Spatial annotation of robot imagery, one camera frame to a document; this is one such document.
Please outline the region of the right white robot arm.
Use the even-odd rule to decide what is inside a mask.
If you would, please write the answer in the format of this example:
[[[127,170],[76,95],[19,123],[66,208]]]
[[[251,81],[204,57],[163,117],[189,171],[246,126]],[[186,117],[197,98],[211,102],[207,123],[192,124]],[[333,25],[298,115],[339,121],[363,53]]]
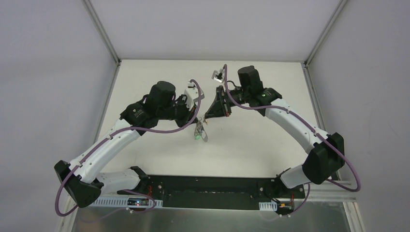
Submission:
[[[221,85],[216,88],[215,99],[205,118],[228,117],[232,107],[248,104],[251,110],[282,127],[307,153],[304,163],[283,171],[274,179],[277,196],[287,198],[294,187],[302,184],[311,182],[319,185],[345,165],[344,139],[340,134],[329,134],[306,122],[281,94],[263,86],[253,65],[238,70],[240,85],[233,90],[227,88],[226,69],[224,65],[212,74],[212,79]]]

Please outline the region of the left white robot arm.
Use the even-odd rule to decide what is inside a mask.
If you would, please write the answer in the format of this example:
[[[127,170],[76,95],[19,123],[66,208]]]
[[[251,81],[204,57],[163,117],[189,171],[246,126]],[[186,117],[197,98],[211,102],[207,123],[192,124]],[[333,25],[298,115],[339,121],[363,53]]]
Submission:
[[[102,169],[126,146],[146,132],[170,134],[179,132],[197,119],[204,93],[195,80],[190,80],[184,93],[166,81],[151,87],[141,100],[128,105],[107,133],[85,152],[70,162],[58,161],[54,170],[60,181],[55,199],[59,216],[61,192],[66,190],[74,200],[74,208],[85,208],[102,194],[130,190],[135,195],[147,191],[144,173],[135,167],[122,172],[103,173]]]

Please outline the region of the metal keyring carabiner plate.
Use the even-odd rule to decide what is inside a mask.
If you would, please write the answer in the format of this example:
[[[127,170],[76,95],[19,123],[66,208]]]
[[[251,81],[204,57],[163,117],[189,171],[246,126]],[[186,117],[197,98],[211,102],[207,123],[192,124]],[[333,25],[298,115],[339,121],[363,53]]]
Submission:
[[[198,121],[197,121],[196,124],[195,124],[194,136],[195,136],[195,134],[197,134],[197,133],[200,133],[200,134],[202,135],[202,141],[203,141],[203,142],[205,142],[205,143],[208,142],[208,135],[207,135],[207,133],[206,133],[206,131],[205,131],[204,123],[203,123],[203,120],[202,120],[201,117],[198,118]]]

